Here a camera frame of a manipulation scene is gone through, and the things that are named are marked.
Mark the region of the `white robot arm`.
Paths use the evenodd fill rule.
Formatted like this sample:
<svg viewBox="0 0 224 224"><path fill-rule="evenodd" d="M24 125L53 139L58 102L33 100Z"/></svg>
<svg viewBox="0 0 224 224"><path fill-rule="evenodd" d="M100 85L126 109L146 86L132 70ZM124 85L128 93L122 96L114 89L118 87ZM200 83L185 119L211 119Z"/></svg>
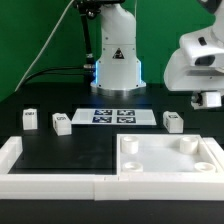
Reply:
<svg viewBox="0 0 224 224"><path fill-rule="evenodd" d="M94 71L91 88L105 95L127 96L146 87L136 56L136 19L121 7L124 1L74 0L84 30L89 19L101 17L101 57L93 58L90 45L86 57ZM224 101L224 0L197 2L216 20L181 36L165 68L164 83L170 91L190 91L195 109L215 108Z"/></svg>

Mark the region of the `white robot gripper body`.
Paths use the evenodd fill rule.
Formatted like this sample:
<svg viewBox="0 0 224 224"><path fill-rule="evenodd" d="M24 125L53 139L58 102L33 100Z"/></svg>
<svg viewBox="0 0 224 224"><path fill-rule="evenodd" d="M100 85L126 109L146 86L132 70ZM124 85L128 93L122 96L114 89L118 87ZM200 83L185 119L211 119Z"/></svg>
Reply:
<svg viewBox="0 0 224 224"><path fill-rule="evenodd" d="M170 91L224 90L224 42L211 27L184 34L164 72Z"/></svg>

